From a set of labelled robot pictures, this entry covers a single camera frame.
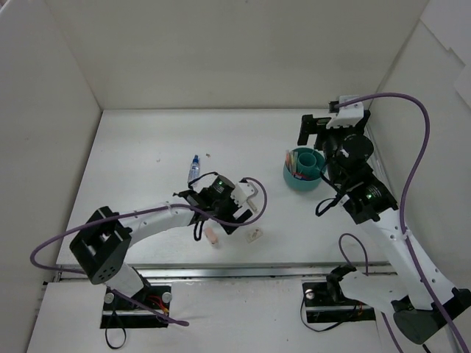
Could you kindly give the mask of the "orange yellow highlighter pack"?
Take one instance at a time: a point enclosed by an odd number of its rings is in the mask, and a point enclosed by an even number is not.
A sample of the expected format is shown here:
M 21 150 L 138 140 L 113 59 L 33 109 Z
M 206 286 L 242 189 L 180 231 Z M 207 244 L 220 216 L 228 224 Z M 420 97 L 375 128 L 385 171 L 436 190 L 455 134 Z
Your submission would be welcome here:
M 285 167 L 290 174 L 297 172 L 298 152 L 295 150 L 286 151 Z

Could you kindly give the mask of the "red gel pen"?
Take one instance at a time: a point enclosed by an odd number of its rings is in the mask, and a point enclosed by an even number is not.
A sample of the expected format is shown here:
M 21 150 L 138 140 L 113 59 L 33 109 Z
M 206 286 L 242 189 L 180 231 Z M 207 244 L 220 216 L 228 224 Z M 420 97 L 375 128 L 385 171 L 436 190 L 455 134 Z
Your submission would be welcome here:
M 301 180 L 301 181 L 311 181 L 311 178 L 309 176 L 306 176 L 303 174 L 293 173 L 292 176 L 293 178 Z

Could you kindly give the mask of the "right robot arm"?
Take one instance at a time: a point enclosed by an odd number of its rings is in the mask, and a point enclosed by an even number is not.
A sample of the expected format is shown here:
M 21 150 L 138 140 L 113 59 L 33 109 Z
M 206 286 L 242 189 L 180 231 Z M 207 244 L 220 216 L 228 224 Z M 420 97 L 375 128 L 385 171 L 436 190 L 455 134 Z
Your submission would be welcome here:
M 389 189 L 375 176 L 368 159 L 374 152 L 364 127 L 369 113 L 355 124 L 333 126 L 332 118 L 304 115 L 298 145 L 316 136 L 324 155 L 322 176 L 340 204 L 386 255 L 397 278 L 382 280 L 352 265 L 327 276 L 329 300 L 362 302 L 390 315 L 411 342 L 423 344 L 470 307 L 470 290 L 457 288 L 433 264 L 411 232 L 400 225 L 400 209 Z

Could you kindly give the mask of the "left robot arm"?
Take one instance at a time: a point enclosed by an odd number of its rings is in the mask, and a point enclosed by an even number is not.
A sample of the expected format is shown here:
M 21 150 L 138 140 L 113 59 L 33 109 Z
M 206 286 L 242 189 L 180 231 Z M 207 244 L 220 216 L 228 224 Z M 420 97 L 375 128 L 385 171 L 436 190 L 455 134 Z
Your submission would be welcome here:
M 113 212 L 109 207 L 96 210 L 82 225 L 69 245 L 71 253 L 94 285 L 106 285 L 120 293 L 128 307 L 144 305 L 149 283 L 125 262 L 127 251 L 136 243 L 174 228 L 193 227 L 197 240 L 202 225 L 215 221 L 228 234 L 239 227 L 255 223 L 262 215 L 251 204 L 265 187 L 253 178 L 237 183 L 222 175 L 199 191 L 191 185 L 174 193 L 172 198 L 150 210 L 129 215 Z

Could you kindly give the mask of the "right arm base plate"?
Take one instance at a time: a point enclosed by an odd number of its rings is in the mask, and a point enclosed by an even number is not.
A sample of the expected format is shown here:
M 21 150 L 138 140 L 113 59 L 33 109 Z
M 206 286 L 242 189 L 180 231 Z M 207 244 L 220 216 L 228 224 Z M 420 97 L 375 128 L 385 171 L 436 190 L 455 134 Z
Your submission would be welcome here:
M 302 319 L 316 330 L 331 329 L 350 322 L 375 321 L 375 310 L 367 304 L 352 300 L 336 301 L 327 289 L 326 281 L 302 283 Z

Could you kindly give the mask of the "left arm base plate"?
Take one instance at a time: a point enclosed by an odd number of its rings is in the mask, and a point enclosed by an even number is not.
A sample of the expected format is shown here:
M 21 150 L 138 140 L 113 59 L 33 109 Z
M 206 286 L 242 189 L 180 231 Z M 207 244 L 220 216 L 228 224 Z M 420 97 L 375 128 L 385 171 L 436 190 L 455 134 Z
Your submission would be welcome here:
M 168 315 L 170 302 L 163 301 L 163 294 L 171 293 L 169 285 L 154 285 L 148 293 L 139 294 L 136 301 L 153 310 Z M 160 329 L 167 328 L 168 323 L 157 316 L 117 296 L 107 288 L 102 306 L 101 329 Z

